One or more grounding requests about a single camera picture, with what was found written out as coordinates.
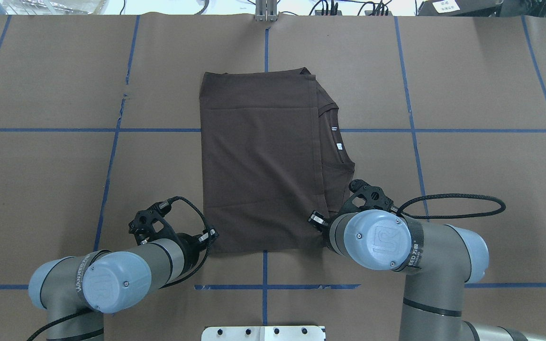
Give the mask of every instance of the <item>brown t-shirt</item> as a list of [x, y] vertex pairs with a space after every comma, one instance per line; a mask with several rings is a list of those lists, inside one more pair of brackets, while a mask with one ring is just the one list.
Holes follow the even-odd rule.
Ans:
[[206, 73], [200, 91], [204, 213], [213, 252], [323, 247], [311, 212], [335, 214], [355, 164], [338, 106], [303, 68]]

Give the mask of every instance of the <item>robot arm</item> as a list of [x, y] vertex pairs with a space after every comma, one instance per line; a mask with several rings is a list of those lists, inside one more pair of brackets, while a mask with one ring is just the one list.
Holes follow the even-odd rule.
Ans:
[[[203, 235], [175, 233], [163, 216], [182, 199], [204, 220]], [[153, 224], [164, 227], [155, 231]], [[215, 229], [188, 200], [175, 197], [139, 211], [129, 224], [138, 246], [125, 251], [95, 251], [84, 257], [65, 257], [43, 264], [28, 285], [35, 306], [46, 309], [48, 322], [82, 312], [52, 325], [48, 340], [104, 339], [102, 313], [116, 313], [140, 302], [147, 294], [178, 283], [176, 278], [197, 265], [199, 254], [218, 237]], [[196, 272], [207, 257], [208, 251]]]
[[[462, 321], [464, 284], [481, 280], [490, 259], [477, 233], [401, 216], [401, 207], [398, 212], [381, 188], [365, 181], [354, 180], [349, 189], [355, 194], [337, 216], [325, 219], [313, 212], [309, 222], [337, 254], [368, 269], [406, 275], [400, 341], [546, 341], [510, 328]], [[353, 205], [355, 197], [365, 205]], [[504, 204], [498, 202], [503, 211]]]

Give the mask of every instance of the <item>white metal bracket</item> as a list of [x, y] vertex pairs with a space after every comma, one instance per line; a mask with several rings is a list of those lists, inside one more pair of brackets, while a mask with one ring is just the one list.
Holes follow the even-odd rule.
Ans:
[[208, 327], [201, 341], [325, 341], [324, 326]]
[[256, 21], [277, 21], [277, 0], [255, 0]]

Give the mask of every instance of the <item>white mounting plate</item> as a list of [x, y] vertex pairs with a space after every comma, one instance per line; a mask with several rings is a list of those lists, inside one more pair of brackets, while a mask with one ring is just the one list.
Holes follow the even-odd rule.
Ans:
[[324, 326], [208, 327], [201, 341], [325, 341]]

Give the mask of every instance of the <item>black cable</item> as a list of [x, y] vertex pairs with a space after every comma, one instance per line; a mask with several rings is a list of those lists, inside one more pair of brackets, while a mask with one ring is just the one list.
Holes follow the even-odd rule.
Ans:
[[317, 5], [321, 2], [321, 14], [323, 15], [323, 3], [325, 2], [326, 4], [328, 3], [327, 0], [319, 0], [315, 3], [315, 5], [313, 5], [311, 11], [309, 12], [309, 15], [311, 15], [313, 13], [313, 11], [315, 10], [315, 8], [317, 7]]
[[210, 0], [203, 0], [203, 8], [200, 9], [199, 12], [195, 13], [195, 15], [200, 15], [201, 13], [205, 12], [209, 5]]
[[336, 1], [355, 2], [356, 4], [365, 4], [365, 3], [367, 3], [367, 1], [357, 1], [357, 0], [336, 0]]
[[48, 328], [50, 327], [53, 327], [55, 326], [56, 324], [59, 324], [59, 323], [63, 323], [67, 320], [70, 320], [70, 319], [74, 319], [75, 317], [78, 317], [78, 316], [81, 316], [81, 315], [84, 315], [84, 314], [87, 314], [87, 313], [90, 313], [92, 312], [91, 309], [89, 308], [84, 308], [80, 311], [78, 311], [77, 313], [74, 313], [74, 314], [71, 314], [71, 315], [67, 315], [65, 317], [61, 317], [60, 319], [58, 320], [55, 320], [55, 321], [52, 321], [48, 324], [46, 324], [45, 326], [39, 328], [36, 332], [33, 333], [33, 335], [31, 335], [27, 341], [33, 341], [39, 334], [41, 334], [42, 332], [44, 332], [45, 330], [47, 330]]
[[179, 279], [179, 280], [176, 280], [176, 281], [173, 281], [171, 283], [167, 283], [166, 285], [164, 285], [163, 287], [161, 287], [160, 289], [163, 289], [164, 287], [171, 287], [172, 285], [176, 285], [178, 283], [181, 283], [185, 280], [188, 280], [189, 277], [193, 276], [199, 269], [201, 269], [201, 267], [203, 266], [204, 263], [206, 263], [206, 259], [208, 258], [208, 255], [210, 255], [210, 246], [212, 246], [212, 239], [214, 239], [214, 237], [212, 237], [212, 235], [210, 235], [210, 230], [212, 229], [212, 227], [210, 226], [210, 224], [208, 223], [208, 220], [206, 219], [206, 217], [203, 215], [203, 213], [201, 213], [201, 211], [199, 210], [199, 208], [197, 208], [195, 205], [193, 205], [192, 202], [190, 202], [187, 198], [184, 198], [184, 197], [173, 197], [173, 198], [169, 198], [167, 200], [167, 203], [171, 206], [172, 203], [174, 201], [178, 201], [178, 200], [182, 200], [184, 201], [185, 203], [187, 203], [187, 205], [189, 205], [195, 212], [197, 212], [197, 214], [199, 214], [200, 218], [201, 218], [201, 221], [203, 222], [203, 226], [206, 228], [206, 233], [208, 233], [208, 243], [206, 244], [206, 253], [203, 255], [203, 259], [201, 260], [201, 263], [199, 263], [199, 265], [193, 269], [193, 271], [191, 271], [191, 273], [189, 273], [187, 276], [184, 276], [183, 278]]
[[[498, 209], [496, 209], [495, 211], [490, 211], [490, 212], [481, 212], [481, 213], [472, 213], [472, 214], [459, 214], [459, 215], [409, 215], [409, 214], [403, 212], [403, 210], [406, 207], [408, 207], [408, 206], [410, 206], [410, 205], [412, 205], [414, 203], [417, 203], [419, 201], [428, 200], [428, 199], [446, 199], [446, 198], [465, 198], [465, 199], [478, 199], [478, 200], [494, 201], [495, 203], [500, 205], [500, 207]], [[408, 200], [403, 205], [401, 205], [399, 207], [399, 209], [397, 209], [396, 215], [401, 216], [401, 214], [403, 214], [403, 215], [407, 215], [410, 218], [414, 218], [414, 219], [461, 219], [461, 218], [476, 218], [478, 216], [495, 215], [495, 214], [501, 213], [502, 211], [505, 211], [506, 208], [507, 208], [507, 206], [505, 205], [505, 203], [503, 203], [503, 201], [501, 199], [498, 199], [496, 197], [483, 196], [481, 194], [444, 193], [444, 194], [432, 194], [432, 195], [429, 195], [429, 196], [422, 196], [422, 197], [414, 198], [412, 200]]]
[[370, 15], [376, 15], [376, 16], [378, 16], [379, 13], [380, 13], [380, 11], [381, 11], [381, 9], [383, 8], [383, 6], [384, 6], [383, 2], [382, 2], [382, 1], [379, 2], [378, 6], [376, 6], [376, 9], [373, 10], [372, 13], [370, 13]]
[[364, 4], [359, 8], [359, 11], [358, 11], [357, 15], [360, 15], [360, 14], [362, 13], [362, 9], [364, 9], [364, 6], [366, 6], [367, 4], [372, 4], [372, 12], [374, 12], [375, 7], [376, 7], [376, 4], [375, 4], [373, 1], [366, 1], [366, 2], [364, 2]]

